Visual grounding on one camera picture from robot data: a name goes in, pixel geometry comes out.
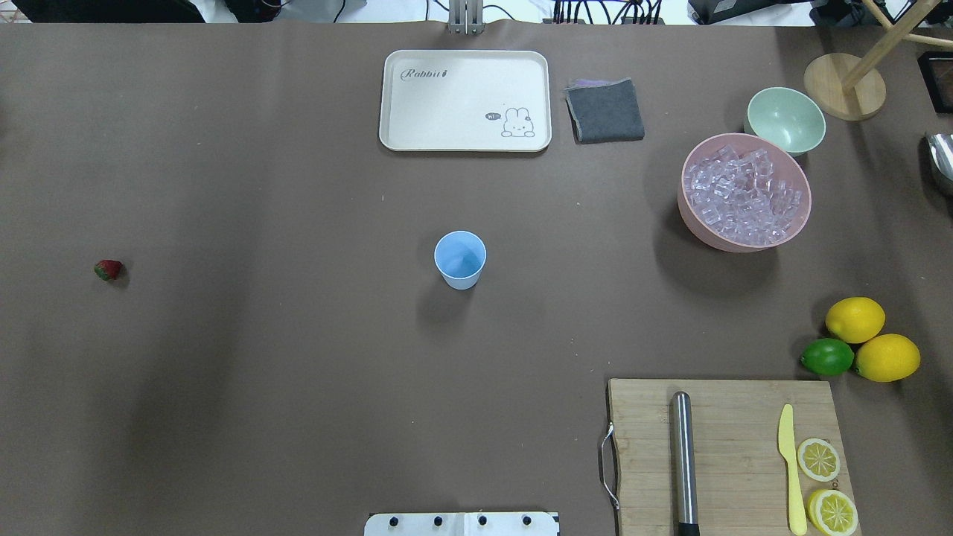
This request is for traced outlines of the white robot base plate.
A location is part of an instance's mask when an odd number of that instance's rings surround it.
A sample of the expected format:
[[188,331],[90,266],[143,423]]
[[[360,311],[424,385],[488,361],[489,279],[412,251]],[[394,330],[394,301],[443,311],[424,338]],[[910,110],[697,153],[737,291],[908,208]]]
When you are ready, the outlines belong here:
[[557,514],[545,511],[378,513],[364,535],[559,535]]

